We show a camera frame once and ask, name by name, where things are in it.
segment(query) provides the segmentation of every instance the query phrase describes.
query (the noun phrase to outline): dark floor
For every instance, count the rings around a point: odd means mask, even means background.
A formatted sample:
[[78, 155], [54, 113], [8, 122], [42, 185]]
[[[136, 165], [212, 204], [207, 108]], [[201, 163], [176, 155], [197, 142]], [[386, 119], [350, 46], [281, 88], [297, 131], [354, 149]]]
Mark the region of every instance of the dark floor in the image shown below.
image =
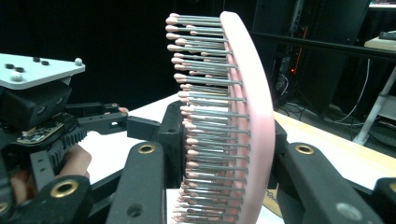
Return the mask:
[[[351, 116], [345, 119], [347, 114], [332, 105], [325, 119], [319, 119], [315, 113], [298, 101], [289, 101], [276, 108], [276, 111], [350, 141], [359, 133], [364, 122], [364, 120], [356, 120]], [[394, 120], [378, 117], [370, 129], [369, 139], [364, 146], [396, 158], [395, 124]]]

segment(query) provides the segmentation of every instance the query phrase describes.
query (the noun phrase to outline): brush bristle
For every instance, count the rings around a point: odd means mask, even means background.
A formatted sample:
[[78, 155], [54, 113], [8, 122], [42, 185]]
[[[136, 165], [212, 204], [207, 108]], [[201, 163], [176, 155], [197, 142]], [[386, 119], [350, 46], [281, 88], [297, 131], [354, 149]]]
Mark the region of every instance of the brush bristle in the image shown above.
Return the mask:
[[175, 223], [255, 223], [275, 148], [271, 97], [262, 64], [235, 13], [171, 14], [172, 63], [182, 91], [186, 176]]

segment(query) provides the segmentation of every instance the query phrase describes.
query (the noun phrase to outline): black screw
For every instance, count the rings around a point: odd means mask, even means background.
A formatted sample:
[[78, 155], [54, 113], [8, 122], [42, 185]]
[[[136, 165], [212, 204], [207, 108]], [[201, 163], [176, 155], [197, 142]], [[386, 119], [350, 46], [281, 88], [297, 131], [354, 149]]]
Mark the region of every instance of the black screw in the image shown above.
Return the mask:
[[15, 71], [17, 71], [17, 72], [19, 72], [19, 73], [22, 73], [22, 72], [24, 72], [24, 68], [22, 68], [22, 67], [16, 67], [16, 68], [15, 68]]
[[14, 64], [6, 63], [6, 69], [13, 69], [13, 68], [14, 68]]

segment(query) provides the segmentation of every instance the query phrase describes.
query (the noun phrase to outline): hairbrush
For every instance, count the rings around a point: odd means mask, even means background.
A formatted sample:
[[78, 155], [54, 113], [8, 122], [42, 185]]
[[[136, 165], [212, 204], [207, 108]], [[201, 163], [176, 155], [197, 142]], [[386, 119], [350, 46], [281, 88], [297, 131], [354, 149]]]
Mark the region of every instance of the hairbrush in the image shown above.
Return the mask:
[[166, 37], [180, 83], [186, 171], [174, 223], [256, 223], [275, 121], [257, 50], [239, 16], [172, 13]]

